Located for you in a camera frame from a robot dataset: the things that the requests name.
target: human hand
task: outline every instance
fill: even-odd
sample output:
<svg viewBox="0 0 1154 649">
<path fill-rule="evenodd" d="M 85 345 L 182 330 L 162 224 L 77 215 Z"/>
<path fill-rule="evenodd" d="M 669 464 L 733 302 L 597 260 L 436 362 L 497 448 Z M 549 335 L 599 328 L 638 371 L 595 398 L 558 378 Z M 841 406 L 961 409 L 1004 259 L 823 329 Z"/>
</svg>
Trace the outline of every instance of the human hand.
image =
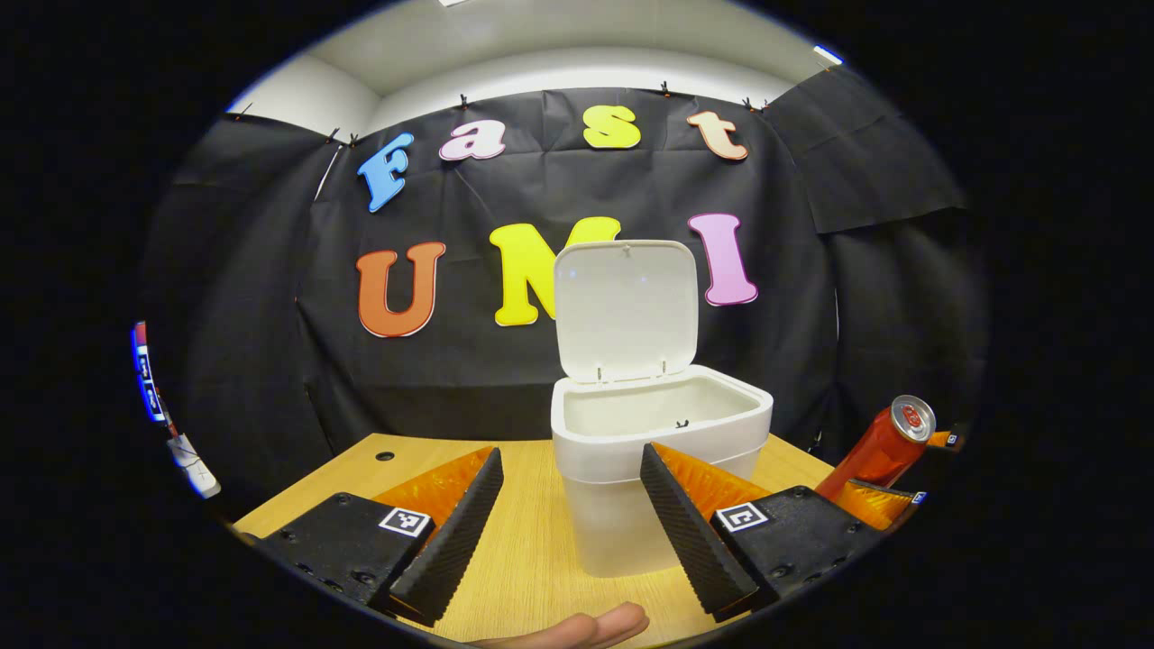
<svg viewBox="0 0 1154 649">
<path fill-rule="evenodd" d="M 470 642 L 489 649 L 605 649 L 629 640 L 649 628 L 645 609 L 625 602 L 593 618 L 585 613 L 570 616 L 549 628 L 518 635 Z"/>
</svg>

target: open lid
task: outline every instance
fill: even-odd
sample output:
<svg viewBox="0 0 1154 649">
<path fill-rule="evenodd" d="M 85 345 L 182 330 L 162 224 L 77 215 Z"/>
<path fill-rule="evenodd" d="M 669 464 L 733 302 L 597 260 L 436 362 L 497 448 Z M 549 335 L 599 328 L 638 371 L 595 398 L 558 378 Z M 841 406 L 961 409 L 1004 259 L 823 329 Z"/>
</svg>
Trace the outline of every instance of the open lid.
<svg viewBox="0 0 1154 649">
<path fill-rule="evenodd" d="M 685 246 L 574 244 L 557 255 L 553 281 L 561 367 L 575 381 L 660 376 L 692 363 L 697 264 Z"/>
</svg>

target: can top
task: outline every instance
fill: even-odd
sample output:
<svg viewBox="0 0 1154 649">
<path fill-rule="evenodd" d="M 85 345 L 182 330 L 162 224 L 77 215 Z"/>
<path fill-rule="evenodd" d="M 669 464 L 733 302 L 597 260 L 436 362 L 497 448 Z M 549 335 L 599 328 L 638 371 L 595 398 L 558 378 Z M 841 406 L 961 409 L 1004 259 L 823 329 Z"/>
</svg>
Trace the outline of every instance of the can top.
<svg viewBox="0 0 1154 649">
<path fill-rule="evenodd" d="M 890 406 L 893 427 L 909 441 L 926 443 L 937 427 L 937 418 L 929 404 L 913 395 L 901 395 Z"/>
</svg>

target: foam letter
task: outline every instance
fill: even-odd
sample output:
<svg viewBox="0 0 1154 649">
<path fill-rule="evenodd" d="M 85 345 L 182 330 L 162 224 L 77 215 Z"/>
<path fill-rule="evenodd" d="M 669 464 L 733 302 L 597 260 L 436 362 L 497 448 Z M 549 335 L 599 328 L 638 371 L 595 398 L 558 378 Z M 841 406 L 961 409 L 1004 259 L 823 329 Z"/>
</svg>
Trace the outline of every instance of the foam letter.
<svg viewBox="0 0 1154 649">
<path fill-rule="evenodd" d="M 710 266 L 710 290 L 705 301 L 713 306 L 745 304 L 757 299 L 757 286 L 745 277 L 741 251 L 734 231 L 741 221 L 732 214 L 699 214 L 689 219 L 689 227 L 702 236 L 705 259 Z"/>
<path fill-rule="evenodd" d="M 630 124 L 637 115 L 624 106 L 592 106 L 582 115 L 585 141 L 595 149 L 628 149 L 642 141 L 642 132 Z"/>
<path fill-rule="evenodd" d="M 392 338 L 412 336 L 420 331 L 433 318 L 436 304 L 436 260 L 444 254 L 444 244 L 433 241 L 409 248 L 409 260 L 413 262 L 413 303 L 407 309 L 389 311 L 387 291 L 389 268 L 397 261 L 397 253 L 380 251 L 357 260 L 361 274 L 358 311 L 361 326 L 374 336 Z"/>
<path fill-rule="evenodd" d="M 504 144 L 504 124 L 495 119 L 471 121 L 452 129 L 452 140 L 441 147 L 441 159 L 463 161 L 469 157 L 486 159 L 501 155 Z"/>
<path fill-rule="evenodd" d="M 705 146 L 722 158 L 740 161 L 744 159 L 745 156 L 749 155 L 748 149 L 741 144 L 734 144 L 730 142 L 729 135 L 726 133 L 727 130 L 736 130 L 737 127 L 734 126 L 732 121 L 721 121 L 715 112 L 700 112 L 695 115 L 690 115 L 685 121 L 699 128 L 702 130 L 702 137 L 705 139 Z"/>
<path fill-rule="evenodd" d="M 381 206 L 389 202 L 390 199 L 405 187 L 405 179 L 394 178 L 392 172 L 402 172 L 409 169 L 409 156 L 403 150 L 398 150 L 392 156 L 389 154 L 412 143 L 412 134 L 402 133 L 392 142 L 385 144 L 383 149 L 373 154 L 373 157 L 365 161 L 365 164 L 357 170 L 357 176 L 364 176 L 365 180 L 368 181 L 368 191 L 373 196 L 368 203 L 368 211 L 381 209 Z"/>
<path fill-rule="evenodd" d="M 574 224 L 565 247 L 590 241 L 612 241 L 621 232 L 621 223 L 607 216 L 591 216 Z M 501 248 L 501 285 L 503 301 L 495 319 L 502 327 L 537 322 L 537 307 L 529 304 L 529 286 L 537 299 L 555 318 L 553 301 L 553 254 L 537 227 L 515 223 L 497 227 L 489 241 Z"/>
</svg>

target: white trash bin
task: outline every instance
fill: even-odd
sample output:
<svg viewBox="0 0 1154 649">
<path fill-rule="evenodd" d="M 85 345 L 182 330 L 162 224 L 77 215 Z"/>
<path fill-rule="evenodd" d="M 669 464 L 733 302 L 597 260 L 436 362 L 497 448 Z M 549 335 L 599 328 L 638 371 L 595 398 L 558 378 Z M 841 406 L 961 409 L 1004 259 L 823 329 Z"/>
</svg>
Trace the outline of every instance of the white trash bin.
<svg viewBox="0 0 1154 649">
<path fill-rule="evenodd" d="M 677 565 L 640 482 L 657 441 L 749 479 L 773 397 L 691 365 L 697 268 L 676 241 L 575 244 L 553 269 L 557 348 L 554 453 L 582 567 L 623 576 Z"/>
</svg>

